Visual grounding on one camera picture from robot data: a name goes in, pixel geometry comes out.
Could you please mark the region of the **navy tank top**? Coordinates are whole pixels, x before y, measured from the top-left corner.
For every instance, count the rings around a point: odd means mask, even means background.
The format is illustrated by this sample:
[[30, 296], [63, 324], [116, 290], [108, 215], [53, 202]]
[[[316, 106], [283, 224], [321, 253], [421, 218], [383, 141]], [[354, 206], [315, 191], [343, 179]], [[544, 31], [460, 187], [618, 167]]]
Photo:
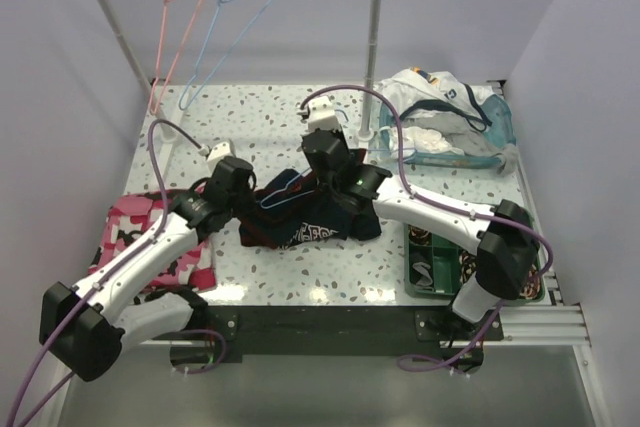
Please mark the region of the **navy tank top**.
[[[239, 236], [244, 247], [288, 249], [307, 242], [326, 239], [366, 242], [381, 235], [380, 222], [366, 214], [354, 215], [341, 208], [332, 198], [314, 192], [265, 210], [259, 202], [269, 193], [280, 189], [294, 176], [294, 169], [284, 169], [266, 186], [255, 192], [257, 206], [240, 218]], [[316, 185], [314, 175], [308, 173], [294, 186], [310, 189]]]

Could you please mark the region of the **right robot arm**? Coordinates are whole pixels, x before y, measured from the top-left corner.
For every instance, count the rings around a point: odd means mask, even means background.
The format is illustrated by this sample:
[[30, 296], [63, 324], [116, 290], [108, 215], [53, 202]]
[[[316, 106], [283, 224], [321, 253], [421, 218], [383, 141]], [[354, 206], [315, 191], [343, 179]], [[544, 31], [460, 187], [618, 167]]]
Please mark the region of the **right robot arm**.
[[301, 147], [319, 188], [347, 212], [418, 227], [476, 257], [475, 273], [445, 316], [452, 337], [469, 339], [487, 311], [519, 297], [541, 244], [525, 209], [511, 201], [468, 203], [412, 186], [400, 172], [357, 160], [338, 131], [308, 133]]

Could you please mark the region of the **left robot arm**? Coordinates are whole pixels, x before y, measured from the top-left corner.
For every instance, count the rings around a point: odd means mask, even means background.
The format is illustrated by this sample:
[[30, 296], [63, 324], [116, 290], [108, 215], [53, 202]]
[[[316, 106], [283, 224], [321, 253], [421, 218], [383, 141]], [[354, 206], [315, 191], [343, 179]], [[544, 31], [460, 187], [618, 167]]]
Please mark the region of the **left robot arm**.
[[197, 301], [165, 294], [147, 306], [131, 302], [172, 262], [252, 207], [255, 184], [249, 162], [225, 156], [202, 191], [180, 192], [168, 212], [110, 263], [71, 287], [53, 284], [42, 300], [43, 348], [90, 382], [129, 345], [172, 331], [185, 339], [200, 337], [207, 315]]

